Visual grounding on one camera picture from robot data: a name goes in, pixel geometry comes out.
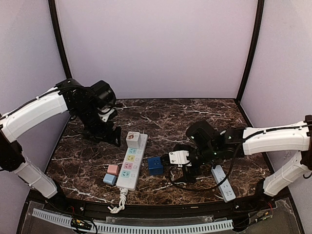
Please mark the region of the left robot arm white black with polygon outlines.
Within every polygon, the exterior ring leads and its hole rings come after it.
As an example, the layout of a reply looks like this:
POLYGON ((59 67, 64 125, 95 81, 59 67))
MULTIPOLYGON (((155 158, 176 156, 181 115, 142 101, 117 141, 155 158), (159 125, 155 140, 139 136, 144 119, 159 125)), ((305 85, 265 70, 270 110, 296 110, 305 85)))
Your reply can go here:
POLYGON ((47 92, 0 117, 0 168, 13 172, 45 198, 62 194, 61 188, 23 155, 18 138, 46 120, 68 112, 78 117, 89 140, 119 147, 121 128, 114 126, 117 98, 110 85, 100 80, 82 86, 73 78, 56 84, 47 92))

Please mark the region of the blue cube socket adapter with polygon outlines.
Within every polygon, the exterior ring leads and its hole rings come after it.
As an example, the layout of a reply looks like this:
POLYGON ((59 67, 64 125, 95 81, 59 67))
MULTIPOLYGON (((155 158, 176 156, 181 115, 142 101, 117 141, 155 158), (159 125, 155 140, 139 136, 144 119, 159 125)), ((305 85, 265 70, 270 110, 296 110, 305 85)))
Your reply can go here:
POLYGON ((151 176, 162 175, 164 167, 160 157, 151 157, 148 159, 148 169, 151 176))

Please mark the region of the white cube socket adapter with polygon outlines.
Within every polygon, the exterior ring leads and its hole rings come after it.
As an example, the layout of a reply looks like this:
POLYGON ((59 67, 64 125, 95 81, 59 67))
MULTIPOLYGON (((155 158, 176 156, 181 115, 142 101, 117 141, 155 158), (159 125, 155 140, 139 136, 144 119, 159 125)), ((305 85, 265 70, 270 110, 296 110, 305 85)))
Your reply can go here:
POLYGON ((126 143, 129 148, 140 147, 140 132, 129 131, 126 137, 126 143))

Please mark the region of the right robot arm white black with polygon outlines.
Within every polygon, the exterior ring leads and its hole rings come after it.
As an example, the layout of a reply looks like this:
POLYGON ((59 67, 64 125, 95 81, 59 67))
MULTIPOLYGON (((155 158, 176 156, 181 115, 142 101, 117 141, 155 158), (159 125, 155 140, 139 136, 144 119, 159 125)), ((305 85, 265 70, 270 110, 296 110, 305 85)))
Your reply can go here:
POLYGON ((163 165, 181 167, 183 183, 194 183, 198 169, 216 159, 230 159, 263 152, 295 150, 295 155, 273 175, 261 180, 257 189, 275 196, 300 176, 312 170, 312 117, 295 124, 271 128, 229 128, 222 132, 202 120, 192 124, 186 136, 195 147, 177 144, 161 156, 163 165))

